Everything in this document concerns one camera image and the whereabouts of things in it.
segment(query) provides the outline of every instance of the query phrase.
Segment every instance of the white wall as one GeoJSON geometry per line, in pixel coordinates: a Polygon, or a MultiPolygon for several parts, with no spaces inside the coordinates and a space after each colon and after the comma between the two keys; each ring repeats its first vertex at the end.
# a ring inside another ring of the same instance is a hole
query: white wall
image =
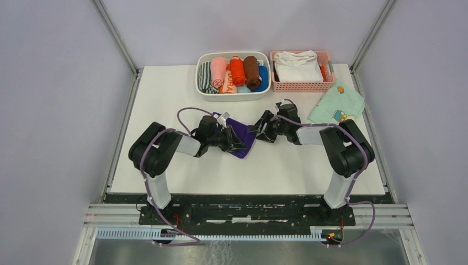
{"type": "Polygon", "coordinates": [[[132,75],[88,0],[0,4],[0,264],[69,264],[132,75]]]}
{"type": "Polygon", "coordinates": [[[209,52],[326,49],[351,63],[385,0],[105,0],[138,67],[209,52]]]}
{"type": "Polygon", "coordinates": [[[468,2],[399,1],[359,76],[431,265],[468,252],[468,2]]]}

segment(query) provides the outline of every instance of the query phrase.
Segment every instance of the clothing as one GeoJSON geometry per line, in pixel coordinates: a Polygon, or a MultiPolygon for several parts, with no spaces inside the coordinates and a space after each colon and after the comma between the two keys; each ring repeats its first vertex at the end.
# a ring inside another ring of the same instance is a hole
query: clothing
{"type": "Polygon", "coordinates": [[[246,74],[246,85],[250,90],[257,89],[261,80],[258,73],[258,61],[255,56],[247,56],[244,59],[244,73],[246,74]]]}
{"type": "Polygon", "coordinates": [[[218,94],[218,89],[211,85],[211,62],[204,62],[198,71],[198,89],[205,94],[218,94]]]}
{"type": "Polygon", "coordinates": [[[318,56],[313,51],[277,52],[273,60],[281,82],[323,82],[318,56]]]}
{"type": "Polygon", "coordinates": [[[340,123],[356,120],[364,111],[364,98],[353,88],[337,79],[307,117],[314,123],[340,123]]]}
{"type": "Polygon", "coordinates": [[[252,91],[244,84],[242,87],[237,87],[237,93],[251,93],[252,91]]]}
{"type": "Polygon", "coordinates": [[[233,56],[229,65],[231,66],[232,82],[236,87],[242,87],[247,80],[242,60],[239,56],[233,56]]]}
{"type": "Polygon", "coordinates": [[[216,88],[222,86],[222,81],[226,76],[227,61],[223,57],[217,57],[211,60],[211,85],[216,88]]]}
{"type": "Polygon", "coordinates": [[[270,83],[270,79],[268,78],[268,68],[260,65],[258,66],[258,72],[260,73],[260,86],[257,89],[253,89],[252,92],[265,91],[270,83]]]}
{"type": "Polygon", "coordinates": [[[232,126],[232,130],[234,131],[236,136],[247,146],[245,150],[230,152],[230,154],[241,159],[246,157],[250,149],[252,149],[252,145],[253,142],[255,142],[255,137],[257,136],[257,134],[254,132],[249,132],[249,129],[252,127],[251,125],[245,125],[231,118],[227,118],[226,125],[232,126]]]}
{"type": "Polygon", "coordinates": [[[232,73],[231,70],[226,71],[226,76],[224,77],[224,81],[222,83],[222,87],[219,89],[220,94],[226,93],[237,93],[237,87],[234,86],[232,83],[232,73]]]}

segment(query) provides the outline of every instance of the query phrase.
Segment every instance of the purple cloth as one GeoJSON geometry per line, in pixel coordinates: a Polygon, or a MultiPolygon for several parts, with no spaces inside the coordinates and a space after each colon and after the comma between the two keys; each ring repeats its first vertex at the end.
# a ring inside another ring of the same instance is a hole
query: purple cloth
{"type": "Polygon", "coordinates": [[[240,123],[239,121],[233,120],[231,118],[227,118],[226,124],[232,126],[234,133],[236,133],[237,137],[239,137],[239,139],[241,139],[241,141],[247,146],[247,149],[245,150],[234,151],[230,154],[241,159],[246,157],[252,148],[257,134],[254,132],[248,132],[250,127],[252,127],[251,125],[245,125],[244,123],[240,123]]]}

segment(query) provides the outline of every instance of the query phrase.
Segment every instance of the white tabletop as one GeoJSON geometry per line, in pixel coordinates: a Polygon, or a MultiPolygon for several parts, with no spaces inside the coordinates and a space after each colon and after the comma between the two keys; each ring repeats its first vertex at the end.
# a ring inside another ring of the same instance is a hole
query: white tabletop
{"type": "MultiPolygon", "coordinates": [[[[354,87],[348,65],[333,65],[337,78],[354,87]]],[[[111,187],[112,193],[144,193],[139,170],[128,159],[128,151],[145,129],[156,121],[167,128],[183,131],[176,113],[184,107],[210,112],[229,112],[232,119],[254,124],[266,109],[276,112],[274,104],[283,98],[294,101],[304,123],[323,93],[275,93],[248,102],[208,102],[195,90],[195,66],[146,66],[137,91],[130,121],[111,187]]],[[[197,110],[182,112],[189,129],[198,126],[204,114],[197,110]]],[[[368,139],[361,117],[358,127],[368,139]]],[[[167,182],[171,193],[188,194],[323,194],[333,169],[323,146],[296,146],[285,136],[274,144],[255,141],[244,159],[210,147],[201,158],[176,153],[169,165],[167,182]]],[[[359,177],[352,194],[385,194],[376,162],[359,177]]]]}

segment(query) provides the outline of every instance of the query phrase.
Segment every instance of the white folded clothing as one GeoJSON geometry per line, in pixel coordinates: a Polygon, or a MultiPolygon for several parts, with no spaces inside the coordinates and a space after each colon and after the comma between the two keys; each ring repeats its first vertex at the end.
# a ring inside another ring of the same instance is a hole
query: white folded clothing
{"type": "Polygon", "coordinates": [[[281,82],[323,82],[318,56],[313,51],[300,54],[277,52],[273,60],[276,74],[281,82]]]}

